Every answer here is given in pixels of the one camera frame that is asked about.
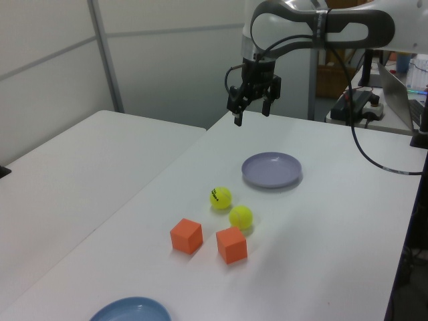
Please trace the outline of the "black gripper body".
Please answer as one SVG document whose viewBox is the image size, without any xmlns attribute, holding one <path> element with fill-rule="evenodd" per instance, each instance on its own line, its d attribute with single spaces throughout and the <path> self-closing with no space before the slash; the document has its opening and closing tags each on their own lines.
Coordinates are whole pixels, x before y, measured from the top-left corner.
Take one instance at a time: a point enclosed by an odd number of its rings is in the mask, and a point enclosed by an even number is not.
<svg viewBox="0 0 428 321">
<path fill-rule="evenodd" d="M 243 58 L 244 67 L 241 72 L 243 83 L 245 84 L 245 97 L 248 100 L 257 100 L 263 97 L 264 90 L 270 86 L 276 66 L 275 61 L 265 62 Z"/>
</svg>

